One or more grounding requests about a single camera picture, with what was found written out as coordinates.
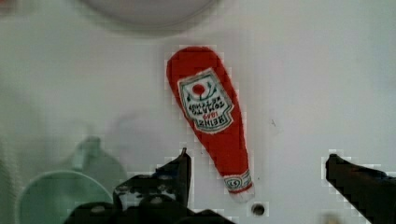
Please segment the small hole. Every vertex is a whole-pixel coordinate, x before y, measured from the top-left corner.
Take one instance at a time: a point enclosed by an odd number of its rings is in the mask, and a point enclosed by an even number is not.
[[[265,208],[261,203],[255,203],[251,206],[251,212],[255,216],[260,217],[260,216],[264,215]]]

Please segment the ketchup bottle plush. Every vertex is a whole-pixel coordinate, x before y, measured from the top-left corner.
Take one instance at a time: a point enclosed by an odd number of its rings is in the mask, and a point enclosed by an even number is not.
[[[241,110],[219,56],[206,47],[188,47],[167,64],[177,103],[214,161],[237,202],[254,197]]]

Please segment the black object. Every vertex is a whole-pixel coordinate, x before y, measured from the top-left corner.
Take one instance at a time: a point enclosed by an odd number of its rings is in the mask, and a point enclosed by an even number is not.
[[[330,155],[326,169],[326,179],[371,223],[396,224],[396,178],[336,154]]]
[[[187,206],[191,181],[191,158],[186,148],[175,160],[156,169],[153,175],[136,175],[113,192],[113,203],[125,211],[138,206],[149,195],[163,194]]]
[[[117,186],[111,203],[86,203],[76,208],[64,224],[233,224],[205,210],[187,208],[191,158],[186,148],[153,175],[137,175]]]

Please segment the white countertop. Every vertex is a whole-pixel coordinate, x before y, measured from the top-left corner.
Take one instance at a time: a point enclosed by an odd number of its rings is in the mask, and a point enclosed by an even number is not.
[[[127,29],[73,0],[30,7],[0,18],[0,122],[34,161],[26,176],[73,152],[74,122],[90,123],[128,176],[152,172],[187,143],[190,208],[237,223],[322,223],[329,213],[365,223],[323,179],[331,149],[396,171],[394,0],[222,0],[156,31]],[[164,63],[188,45],[215,49],[238,89],[256,185],[247,204],[224,194],[165,82]],[[254,202],[264,217],[249,213]]]

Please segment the ketchup label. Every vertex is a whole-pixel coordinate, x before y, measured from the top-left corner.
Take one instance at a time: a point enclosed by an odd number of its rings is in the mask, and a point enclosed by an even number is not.
[[[203,133],[218,133],[233,123],[233,102],[212,68],[178,83],[186,117]]]

